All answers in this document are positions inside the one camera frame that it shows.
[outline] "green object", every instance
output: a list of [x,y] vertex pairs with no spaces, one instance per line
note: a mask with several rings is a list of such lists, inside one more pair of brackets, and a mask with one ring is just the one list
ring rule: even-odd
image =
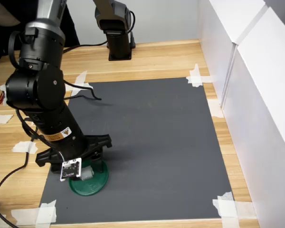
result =
[[[82,163],[82,168],[91,165],[89,161]],[[68,180],[70,188],[79,196],[92,196],[99,192],[107,183],[109,178],[109,170],[106,163],[103,161],[104,172],[94,172],[93,178],[87,180]]]

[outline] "warning label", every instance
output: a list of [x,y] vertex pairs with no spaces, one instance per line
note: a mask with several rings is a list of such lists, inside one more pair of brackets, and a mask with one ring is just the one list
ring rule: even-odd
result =
[[58,141],[68,137],[71,133],[72,133],[71,129],[67,127],[66,129],[56,134],[45,134],[44,137],[46,138],[46,140],[49,141]]

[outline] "black robotic arm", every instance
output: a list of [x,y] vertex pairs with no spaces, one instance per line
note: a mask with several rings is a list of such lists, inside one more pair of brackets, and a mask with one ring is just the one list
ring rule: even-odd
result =
[[[135,45],[133,41],[130,46],[128,39],[130,11],[114,0],[94,2],[97,24],[107,36],[110,59],[131,59]],[[101,171],[103,147],[112,146],[110,136],[83,135],[64,101],[60,65],[65,35],[59,26],[65,6],[66,0],[39,0],[36,20],[28,23],[21,35],[19,63],[13,62],[16,70],[6,82],[7,104],[17,110],[20,119],[19,110],[29,116],[42,132],[42,141],[50,146],[37,154],[39,166],[50,163],[51,170],[60,173],[61,153],[67,161],[89,159],[93,169]]]

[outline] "white cable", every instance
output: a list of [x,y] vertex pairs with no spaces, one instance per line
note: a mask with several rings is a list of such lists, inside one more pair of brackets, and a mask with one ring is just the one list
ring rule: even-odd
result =
[[63,157],[62,153],[60,151],[58,151],[58,153],[60,154],[60,156],[62,157],[63,162],[66,162],[65,158]]

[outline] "wooden tabletop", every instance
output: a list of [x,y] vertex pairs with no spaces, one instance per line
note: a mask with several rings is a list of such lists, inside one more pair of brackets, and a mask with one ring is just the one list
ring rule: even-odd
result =
[[[106,47],[81,47],[63,56],[61,69],[64,78],[74,83],[76,77],[87,70],[86,82],[109,82],[141,79],[187,77],[195,64],[199,65],[202,76],[209,76],[198,40],[173,41],[138,44],[133,50],[131,61],[108,61]],[[0,85],[13,73],[14,68],[8,57],[0,60]],[[207,99],[215,99],[213,84],[204,84]],[[25,154],[11,152],[20,141],[28,141],[15,110],[0,105],[0,114],[14,114],[7,124],[0,124],[0,181],[13,169],[24,164]],[[212,118],[223,154],[228,177],[236,201],[251,202],[246,182],[238,162],[229,130],[224,118]],[[38,151],[47,148],[36,141]],[[12,209],[29,209],[39,206],[47,179],[49,164],[40,168],[35,164],[35,154],[30,154],[29,163],[23,170],[10,176],[0,188],[0,212],[14,224]],[[221,219],[155,221],[155,222],[118,222],[102,224],[52,225],[51,227],[208,227],[221,228]],[[258,228],[256,219],[240,220],[241,228]]]

